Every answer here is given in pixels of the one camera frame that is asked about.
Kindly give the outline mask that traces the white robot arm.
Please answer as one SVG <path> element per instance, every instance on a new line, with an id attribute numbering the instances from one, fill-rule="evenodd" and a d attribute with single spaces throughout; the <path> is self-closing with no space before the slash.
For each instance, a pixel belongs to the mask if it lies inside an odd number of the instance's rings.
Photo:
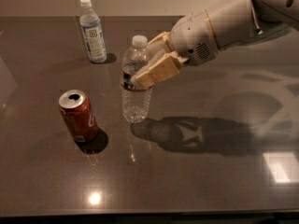
<path id="1" fill-rule="evenodd" d="M 287 27 L 299 27 L 299 0 L 221 0 L 154 37 L 148 44 L 149 63 L 131 82 L 150 87 L 178 75 L 189 61 L 207 63 L 220 51 L 261 42 Z"/>

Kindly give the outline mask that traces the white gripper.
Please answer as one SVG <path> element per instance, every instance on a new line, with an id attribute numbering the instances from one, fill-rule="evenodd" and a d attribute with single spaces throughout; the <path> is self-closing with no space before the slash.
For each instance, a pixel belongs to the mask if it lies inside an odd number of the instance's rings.
<path id="1" fill-rule="evenodd" d="M 138 88 L 149 88 L 177 76 L 189 59 L 196 65 L 214 60 L 219 52 L 219 44 L 208 14 L 204 11 L 181 18 L 170 33 L 162 32 L 151 39 L 147 50 L 149 63 L 130 78 Z"/>

